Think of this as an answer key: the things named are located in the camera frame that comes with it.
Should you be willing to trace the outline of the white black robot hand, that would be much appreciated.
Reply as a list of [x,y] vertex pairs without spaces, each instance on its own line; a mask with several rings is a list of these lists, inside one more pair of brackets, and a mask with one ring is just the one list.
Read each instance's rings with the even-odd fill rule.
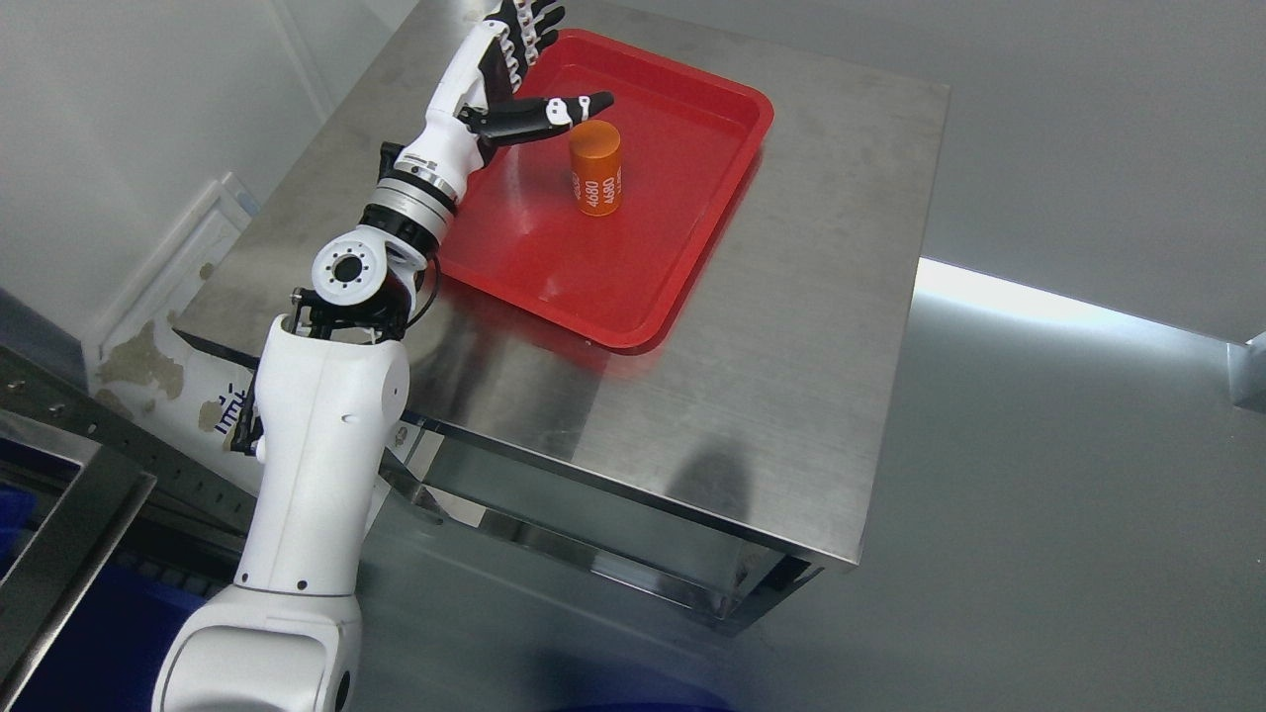
[[424,127],[392,172],[458,200],[499,148],[562,136],[614,105],[610,91],[520,96],[525,75],[558,41],[561,1],[500,1],[458,46],[425,106]]

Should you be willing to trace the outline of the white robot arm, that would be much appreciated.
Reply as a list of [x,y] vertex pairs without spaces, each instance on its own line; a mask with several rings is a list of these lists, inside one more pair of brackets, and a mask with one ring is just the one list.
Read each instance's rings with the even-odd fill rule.
[[342,711],[357,683],[354,594],[371,499],[406,405],[403,336],[484,165],[408,144],[362,220],[311,264],[299,310],[272,321],[253,380],[260,497],[230,585],[195,611],[154,680],[154,711]]

